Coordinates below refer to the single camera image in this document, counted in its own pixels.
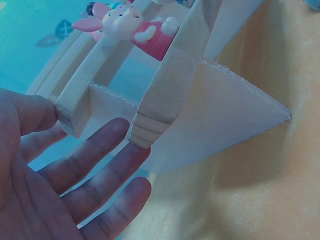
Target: leaf decal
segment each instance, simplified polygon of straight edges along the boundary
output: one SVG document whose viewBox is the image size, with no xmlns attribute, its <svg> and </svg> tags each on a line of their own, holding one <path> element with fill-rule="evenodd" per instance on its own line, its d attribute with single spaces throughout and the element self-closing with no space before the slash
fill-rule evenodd
<svg viewBox="0 0 320 240">
<path fill-rule="evenodd" d="M 69 37 L 73 30 L 71 22 L 64 19 L 56 26 L 54 33 L 56 38 L 63 40 Z"/>
<path fill-rule="evenodd" d="M 61 42 L 62 40 L 59 38 L 56 38 L 55 34 L 49 34 L 44 38 L 42 38 L 40 41 L 38 41 L 35 46 L 38 48 L 50 48 L 50 47 L 57 46 Z"/>
</svg>

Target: dark blue object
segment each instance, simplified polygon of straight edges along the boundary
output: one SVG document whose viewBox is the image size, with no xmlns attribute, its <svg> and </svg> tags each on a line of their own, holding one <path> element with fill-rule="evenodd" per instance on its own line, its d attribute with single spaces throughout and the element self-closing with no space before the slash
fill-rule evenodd
<svg viewBox="0 0 320 240">
<path fill-rule="evenodd" d="M 55 36 L 57 39 L 63 40 L 69 37 L 69 35 L 74 31 L 71 22 L 67 20 L 62 20 L 58 26 L 55 28 Z"/>
</svg>

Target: pink rabbit ear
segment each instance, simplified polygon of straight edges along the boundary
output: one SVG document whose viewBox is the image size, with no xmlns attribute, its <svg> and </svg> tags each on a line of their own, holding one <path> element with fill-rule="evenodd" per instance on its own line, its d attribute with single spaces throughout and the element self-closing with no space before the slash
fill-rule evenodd
<svg viewBox="0 0 320 240">
<path fill-rule="evenodd" d="M 110 11 L 111 11 L 111 8 L 101 2 L 96 2 L 92 8 L 93 15 L 101 20 Z"/>
<path fill-rule="evenodd" d="M 91 33 L 103 29 L 102 21 L 97 18 L 85 18 L 72 24 L 74 29 L 78 29 L 85 33 Z"/>
</svg>

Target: toy figurine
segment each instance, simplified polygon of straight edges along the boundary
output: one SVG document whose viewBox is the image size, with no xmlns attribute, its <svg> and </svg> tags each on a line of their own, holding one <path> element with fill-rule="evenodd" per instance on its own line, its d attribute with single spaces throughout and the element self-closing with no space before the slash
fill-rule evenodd
<svg viewBox="0 0 320 240">
<path fill-rule="evenodd" d="M 96 2 L 92 9 L 95 18 L 85 18 L 75 22 L 72 27 L 92 33 L 102 30 L 112 38 L 131 41 L 158 61 L 162 61 L 180 23 L 173 17 L 165 21 L 157 18 L 146 21 L 134 6 L 119 5 L 115 9 Z"/>
<path fill-rule="evenodd" d="M 320 11 L 320 0 L 304 0 L 305 3 L 315 11 Z"/>
<path fill-rule="evenodd" d="M 152 1 L 159 5 L 171 4 L 171 3 L 177 2 L 178 4 L 181 4 L 188 9 L 190 9 L 195 3 L 195 0 L 152 0 Z"/>
<path fill-rule="evenodd" d="M 110 4 L 106 4 L 106 5 L 107 5 L 108 7 L 111 6 L 111 7 L 110 7 L 111 9 L 115 9 L 115 8 L 118 8 L 118 7 L 121 7 L 121 8 L 123 8 L 123 9 L 125 9 L 125 8 L 128 8 L 129 5 L 130 5 L 131 3 L 133 3 L 134 1 L 135 1 L 135 0 L 125 0 L 125 1 L 123 1 L 124 3 L 117 1 L 116 3 L 113 3 L 113 4 L 111 4 L 111 5 L 110 5 Z M 83 18 L 88 18 L 89 16 L 94 17 L 93 8 L 94 8 L 94 5 L 95 5 L 95 4 L 96 4 L 95 2 L 90 2 L 90 3 L 87 5 L 87 7 L 86 7 L 86 12 L 83 13 L 81 16 L 82 16 Z M 102 37 L 105 35 L 102 29 L 100 29 L 100 30 L 98 30 L 98 31 L 88 32 L 88 34 L 91 35 L 92 38 L 93 38 L 96 42 L 98 42 L 100 39 L 102 39 Z"/>
</svg>

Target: rough wood edge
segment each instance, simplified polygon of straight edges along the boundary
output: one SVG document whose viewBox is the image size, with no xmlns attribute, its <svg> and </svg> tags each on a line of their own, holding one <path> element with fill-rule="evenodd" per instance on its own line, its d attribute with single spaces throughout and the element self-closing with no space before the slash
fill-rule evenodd
<svg viewBox="0 0 320 240">
<path fill-rule="evenodd" d="M 188 98 L 197 61 L 206 50 L 221 4 L 222 0 L 195 1 L 139 105 L 126 136 L 130 142 L 142 148 L 150 147 L 178 117 Z M 147 124 L 146 119 L 154 124 Z M 159 124 L 166 126 L 161 132 L 157 128 Z"/>
</svg>

